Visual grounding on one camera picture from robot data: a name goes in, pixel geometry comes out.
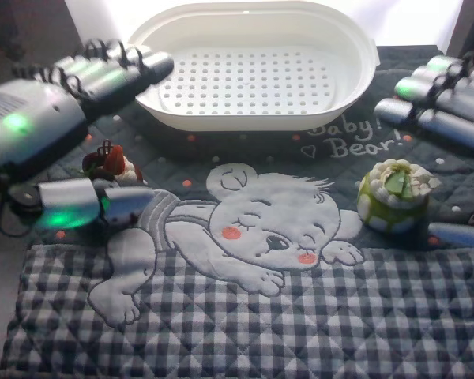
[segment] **gingham pattern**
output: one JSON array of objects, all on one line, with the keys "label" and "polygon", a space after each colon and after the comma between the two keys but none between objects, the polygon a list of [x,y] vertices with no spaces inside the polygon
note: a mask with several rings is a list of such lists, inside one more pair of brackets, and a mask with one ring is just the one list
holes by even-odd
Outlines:
[{"label": "gingham pattern", "polygon": [[[379,53],[374,83],[345,113],[349,121],[373,120],[374,105],[397,81],[438,54],[432,47]],[[92,139],[54,165],[48,177],[73,176],[84,154],[110,138],[141,167],[150,186],[181,200],[213,200],[205,179],[218,155],[220,163],[248,163],[259,174],[330,178],[333,199],[354,210],[356,181],[379,160],[405,158],[442,181],[430,203],[435,219],[464,222],[474,212],[474,159],[418,133],[376,156],[330,159],[327,136],[298,133],[295,142],[291,133],[200,134],[193,142],[187,133],[153,127],[137,105],[120,115],[92,126]],[[393,127],[372,123],[370,143],[396,137]],[[152,139],[141,135],[147,130]],[[201,156],[176,162],[155,142],[169,153]],[[303,145],[316,147],[316,159],[300,153]],[[187,179],[189,188],[181,185]],[[461,210],[453,212],[453,206]],[[58,243],[54,234],[42,233],[40,241]],[[322,264],[286,273],[281,294],[273,298],[207,278],[178,253],[163,252],[152,279],[137,293],[139,320],[111,329],[86,302],[89,289],[111,274],[104,251],[76,247],[81,236],[67,231],[64,241],[74,246],[35,246],[27,253],[0,377],[474,377],[474,250],[440,245],[419,251],[426,246],[417,242],[426,240],[383,238],[365,229],[354,241],[366,258],[362,265]]]},{"label": "gingham pattern", "polygon": [[0,377],[474,377],[474,250],[364,254],[266,298],[162,253],[141,317],[116,330],[86,303],[104,251],[34,246]]}]

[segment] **white basket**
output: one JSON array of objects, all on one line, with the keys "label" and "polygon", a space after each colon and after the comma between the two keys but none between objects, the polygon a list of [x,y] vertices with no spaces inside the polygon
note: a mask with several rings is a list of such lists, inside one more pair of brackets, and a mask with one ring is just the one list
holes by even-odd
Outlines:
[{"label": "white basket", "polygon": [[182,130],[307,130],[367,89],[379,58],[349,17],[313,2],[192,4],[143,24],[131,44],[168,51],[174,73],[137,101]]}]

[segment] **bear's ear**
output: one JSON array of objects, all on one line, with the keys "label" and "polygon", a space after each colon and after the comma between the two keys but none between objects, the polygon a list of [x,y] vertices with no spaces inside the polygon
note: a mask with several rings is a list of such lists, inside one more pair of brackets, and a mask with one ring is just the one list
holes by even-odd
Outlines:
[{"label": "bear's ear", "polygon": [[256,171],[247,164],[227,163],[216,167],[207,177],[207,190],[222,201],[250,183],[258,180]]}]

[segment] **perforated basket bottom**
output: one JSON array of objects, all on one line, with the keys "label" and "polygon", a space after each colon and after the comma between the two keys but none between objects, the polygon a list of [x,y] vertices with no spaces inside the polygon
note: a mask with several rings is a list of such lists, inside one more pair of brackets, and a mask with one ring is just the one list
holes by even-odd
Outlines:
[{"label": "perforated basket bottom", "polygon": [[173,114],[317,114],[334,99],[330,62],[310,47],[194,48],[158,91]]}]

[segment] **white bear applique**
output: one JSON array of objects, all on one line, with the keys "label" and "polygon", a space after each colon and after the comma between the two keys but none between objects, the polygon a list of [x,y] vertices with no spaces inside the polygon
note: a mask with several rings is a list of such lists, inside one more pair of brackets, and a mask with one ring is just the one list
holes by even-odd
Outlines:
[{"label": "white bear applique", "polygon": [[345,241],[362,222],[356,212],[339,210],[326,180],[258,175],[229,163],[212,170],[206,185],[218,202],[180,201],[159,190],[137,225],[111,238],[112,277],[88,295],[109,326],[140,317],[134,294],[154,275],[160,251],[176,250],[201,274],[269,297],[280,293],[286,271],[309,270],[320,260],[363,262]]}]

